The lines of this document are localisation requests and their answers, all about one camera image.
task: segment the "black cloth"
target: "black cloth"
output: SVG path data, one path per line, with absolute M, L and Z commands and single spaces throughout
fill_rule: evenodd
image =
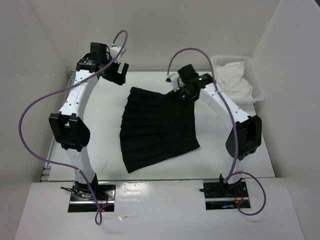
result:
M 174 99 L 132 87 L 122 116 L 120 145 L 128 173 L 199 148 L 194 103 L 179 113 Z

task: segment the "white cloth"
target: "white cloth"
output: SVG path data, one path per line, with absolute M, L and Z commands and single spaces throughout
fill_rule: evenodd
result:
M 243 78 L 245 62 L 231 62 L 214 66 L 214 76 L 220 88 L 231 99 L 252 99 L 252 86 Z

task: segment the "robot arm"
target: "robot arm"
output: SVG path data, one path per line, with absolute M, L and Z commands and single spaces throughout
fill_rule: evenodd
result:
M 74 85 L 79 84 L 83 79 L 103 68 L 121 50 L 118 46 L 112 46 L 109 52 L 107 49 L 108 46 L 105 44 L 91 43 L 90 53 L 87 53 L 77 63 Z M 106 69 L 102 74 L 94 76 L 90 80 L 73 88 L 58 113 L 51 113 L 49 117 L 49 123 L 55 140 L 65 149 L 71 164 L 85 174 L 93 190 L 97 188 L 98 179 L 91 167 L 88 155 L 87 145 L 90 140 L 90 130 L 83 122 L 84 113 L 92 90 L 97 85 L 100 77 L 118 85 L 126 82 L 129 65 L 125 63 L 122 72 L 118 73 L 120 64 L 121 61 L 117 58 L 111 67 Z M 87 183 L 82 175 L 77 170 L 74 173 L 74 191 L 77 193 L 89 192 Z
M 182 67 L 177 71 L 177 73 L 170 75 L 166 81 L 171 82 L 173 86 L 173 90 L 167 95 L 175 100 L 173 101 L 175 104 L 172 105 L 175 112 L 179 112 L 181 108 L 187 106 L 189 103 L 201 99 L 224 120 L 227 126 L 231 129 L 225 146 L 233 159 L 235 154 L 233 124 L 226 105 L 219 96 L 219 93 L 223 96 L 234 118 L 238 136 L 237 159 L 239 161 L 237 161 L 235 169 L 237 169 L 237 172 L 242 171 L 243 169 L 240 161 L 244 158 L 248 158 L 248 155 L 253 154 L 257 147 L 261 145 L 261 119 L 257 115 L 250 116 L 247 112 L 243 111 L 224 92 L 221 91 L 219 85 L 216 90 L 212 76 L 207 73 L 199 76 L 191 64 Z M 221 182 L 223 182 L 223 179 L 229 175 L 229 171 L 230 168 L 225 169 L 222 172 L 220 176 Z M 227 183 L 227 187 L 232 188 L 239 184 L 241 181 L 240 178 L 240 175 L 231 177 Z

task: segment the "black skirt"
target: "black skirt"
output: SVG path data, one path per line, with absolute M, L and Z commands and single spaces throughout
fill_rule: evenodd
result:
M 174 99 L 132 87 L 122 116 L 120 144 L 128 173 L 199 148 L 194 103 L 178 113 Z

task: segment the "black fabric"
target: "black fabric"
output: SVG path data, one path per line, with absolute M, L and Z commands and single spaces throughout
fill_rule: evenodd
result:
M 179 113 L 171 98 L 132 87 L 122 116 L 120 145 L 128 173 L 199 148 L 194 104 Z

